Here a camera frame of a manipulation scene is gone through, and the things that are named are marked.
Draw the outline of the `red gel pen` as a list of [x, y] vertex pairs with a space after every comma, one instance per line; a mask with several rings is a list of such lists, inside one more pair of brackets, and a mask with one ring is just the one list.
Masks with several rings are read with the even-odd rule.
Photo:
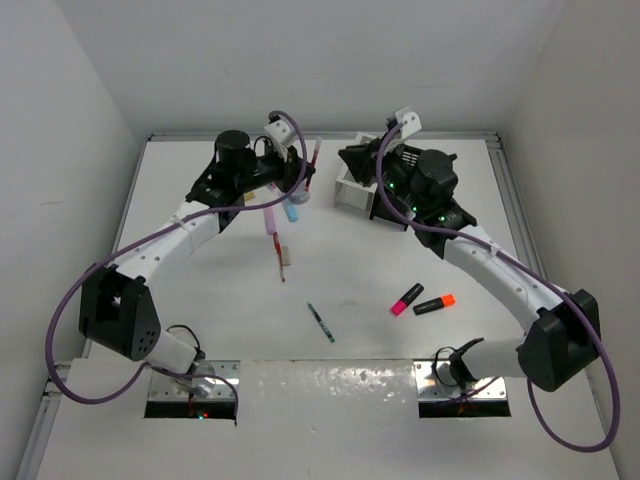
[[281, 244], [280, 244], [277, 232], [274, 232], [272, 234], [272, 240], [273, 240], [274, 249], [276, 251], [276, 256], [278, 260], [279, 276], [280, 276], [281, 282], [284, 283], [286, 282], [286, 276], [284, 272], [284, 262], [283, 262]]

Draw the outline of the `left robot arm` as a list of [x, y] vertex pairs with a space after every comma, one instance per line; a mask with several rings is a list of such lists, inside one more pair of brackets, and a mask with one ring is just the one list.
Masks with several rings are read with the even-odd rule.
[[120, 264], [102, 267], [84, 282], [79, 330], [92, 342], [134, 362], [175, 374], [192, 372], [202, 356], [163, 330], [153, 291], [199, 247], [222, 233], [244, 206], [246, 193], [269, 184], [286, 192], [314, 169], [293, 147], [294, 130], [284, 120], [266, 126], [263, 154], [239, 130], [218, 135], [214, 157], [196, 179], [166, 234], [134, 248]]

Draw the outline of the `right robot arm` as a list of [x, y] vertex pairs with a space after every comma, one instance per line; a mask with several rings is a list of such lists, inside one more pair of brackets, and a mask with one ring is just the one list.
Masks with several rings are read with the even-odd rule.
[[411, 214], [420, 243], [475, 279], [517, 320], [521, 339], [476, 338], [450, 354], [439, 368], [443, 383], [466, 388], [485, 376], [522, 377], [554, 392], [599, 357], [596, 299], [585, 290], [570, 295], [548, 287], [517, 268], [476, 219], [455, 200], [458, 177], [453, 154], [398, 146], [376, 159], [380, 140], [350, 145], [339, 156], [353, 179], [370, 186], [383, 182], [389, 204]]

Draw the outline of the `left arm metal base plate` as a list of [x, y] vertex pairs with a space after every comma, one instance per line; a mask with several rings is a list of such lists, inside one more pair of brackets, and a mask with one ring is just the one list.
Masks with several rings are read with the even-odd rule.
[[153, 371], [147, 400], [182, 403], [189, 397], [199, 403], [236, 400], [233, 389], [239, 388], [239, 361], [202, 361], [193, 375], [192, 379], [177, 379]]

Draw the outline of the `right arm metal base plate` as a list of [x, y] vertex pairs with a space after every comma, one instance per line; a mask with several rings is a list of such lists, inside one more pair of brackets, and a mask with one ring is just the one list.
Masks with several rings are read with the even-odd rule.
[[470, 382], [462, 389], [449, 375], [448, 360], [415, 360], [413, 363], [417, 398], [423, 403], [450, 400], [471, 402], [507, 401], [502, 377], [487, 377]]

